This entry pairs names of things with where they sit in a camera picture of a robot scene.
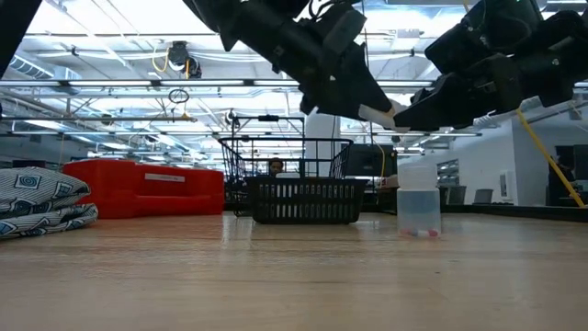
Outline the blue patterned striped cloth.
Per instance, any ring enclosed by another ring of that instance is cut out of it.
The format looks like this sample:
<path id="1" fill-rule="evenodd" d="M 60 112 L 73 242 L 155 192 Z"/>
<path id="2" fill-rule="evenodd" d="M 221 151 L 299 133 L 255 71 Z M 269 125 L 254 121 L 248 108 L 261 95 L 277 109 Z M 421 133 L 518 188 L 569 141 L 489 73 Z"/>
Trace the blue patterned striped cloth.
<path id="1" fill-rule="evenodd" d="M 42 167 L 0 169 L 0 239 L 72 231 L 94 223 L 98 208 L 80 200 L 84 181 Z"/>

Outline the black metal frame stand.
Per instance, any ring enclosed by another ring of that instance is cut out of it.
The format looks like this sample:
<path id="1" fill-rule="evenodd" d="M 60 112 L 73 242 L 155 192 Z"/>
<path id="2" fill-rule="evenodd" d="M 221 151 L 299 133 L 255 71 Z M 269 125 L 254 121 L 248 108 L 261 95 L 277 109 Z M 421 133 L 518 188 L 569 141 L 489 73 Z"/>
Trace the black metal frame stand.
<path id="1" fill-rule="evenodd" d="M 236 171 L 244 177 L 267 176 L 268 161 L 281 159 L 284 172 L 302 174 L 306 156 L 304 117 L 285 115 L 237 116 L 232 118 L 228 145 L 234 151 Z"/>

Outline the black plastic slotted bin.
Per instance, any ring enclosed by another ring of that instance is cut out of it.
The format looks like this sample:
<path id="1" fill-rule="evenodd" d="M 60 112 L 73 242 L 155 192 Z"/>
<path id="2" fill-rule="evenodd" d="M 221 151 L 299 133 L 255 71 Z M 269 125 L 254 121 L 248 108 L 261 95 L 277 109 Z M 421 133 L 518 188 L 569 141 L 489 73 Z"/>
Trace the black plastic slotted bin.
<path id="1" fill-rule="evenodd" d="M 247 202 L 262 224 L 349 224 L 362 211 L 367 181 L 332 177 L 248 177 Z"/>
<path id="2" fill-rule="evenodd" d="M 378 210 L 388 214 L 397 214 L 397 188 L 378 188 L 377 206 Z"/>

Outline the clear pill bottle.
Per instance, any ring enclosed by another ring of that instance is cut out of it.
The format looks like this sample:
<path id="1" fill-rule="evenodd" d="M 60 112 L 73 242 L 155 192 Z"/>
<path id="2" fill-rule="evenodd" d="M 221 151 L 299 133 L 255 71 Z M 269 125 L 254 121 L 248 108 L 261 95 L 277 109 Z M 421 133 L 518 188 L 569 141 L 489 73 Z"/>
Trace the clear pill bottle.
<path id="1" fill-rule="evenodd" d="M 401 235 L 438 238 L 442 233 L 440 191 L 434 165 L 398 168 L 397 222 Z"/>

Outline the black monitor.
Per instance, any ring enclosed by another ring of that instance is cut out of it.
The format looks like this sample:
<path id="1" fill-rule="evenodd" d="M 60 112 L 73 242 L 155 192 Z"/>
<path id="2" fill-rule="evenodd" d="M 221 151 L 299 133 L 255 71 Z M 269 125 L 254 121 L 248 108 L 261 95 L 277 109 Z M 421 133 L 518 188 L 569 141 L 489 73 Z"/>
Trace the black monitor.
<path id="1" fill-rule="evenodd" d="M 352 144 L 348 147 L 347 176 L 390 177 L 396 175 L 397 155 L 392 145 Z"/>

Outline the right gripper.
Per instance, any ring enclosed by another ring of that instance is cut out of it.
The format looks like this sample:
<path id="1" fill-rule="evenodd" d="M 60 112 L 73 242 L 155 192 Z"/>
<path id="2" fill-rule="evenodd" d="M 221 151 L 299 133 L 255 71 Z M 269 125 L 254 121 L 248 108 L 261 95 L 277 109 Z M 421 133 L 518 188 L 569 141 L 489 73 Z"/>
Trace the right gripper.
<path id="1" fill-rule="evenodd" d="M 440 76 L 394 116 L 397 126 L 412 131 L 465 128 L 492 111 L 517 108 L 523 100 L 515 60 L 488 49 L 462 21 L 428 46 L 425 56 Z"/>

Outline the red plastic box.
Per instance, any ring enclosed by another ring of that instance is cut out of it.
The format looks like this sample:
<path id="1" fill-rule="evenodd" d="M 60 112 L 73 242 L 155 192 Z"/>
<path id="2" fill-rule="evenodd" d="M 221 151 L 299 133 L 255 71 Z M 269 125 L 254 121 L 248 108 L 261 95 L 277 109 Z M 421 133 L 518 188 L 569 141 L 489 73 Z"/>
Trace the red plastic box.
<path id="1" fill-rule="evenodd" d="M 215 215 L 224 210 L 224 175 L 209 169 L 138 164 L 122 160 L 71 162 L 63 173 L 84 181 L 101 219 Z"/>

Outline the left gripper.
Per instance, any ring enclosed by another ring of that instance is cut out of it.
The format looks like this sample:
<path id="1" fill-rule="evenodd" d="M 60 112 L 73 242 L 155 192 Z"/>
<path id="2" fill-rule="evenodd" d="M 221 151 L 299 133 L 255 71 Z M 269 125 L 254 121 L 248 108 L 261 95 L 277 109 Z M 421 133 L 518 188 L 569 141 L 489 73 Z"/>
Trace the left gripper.
<path id="1" fill-rule="evenodd" d="M 368 69 L 366 44 L 352 42 L 342 60 L 344 87 L 328 87 L 327 50 L 324 42 L 335 31 L 335 20 L 319 21 L 278 17 L 275 20 L 275 73 L 286 73 L 300 83 L 300 111 L 360 120 L 359 106 L 388 112 L 391 102 Z"/>

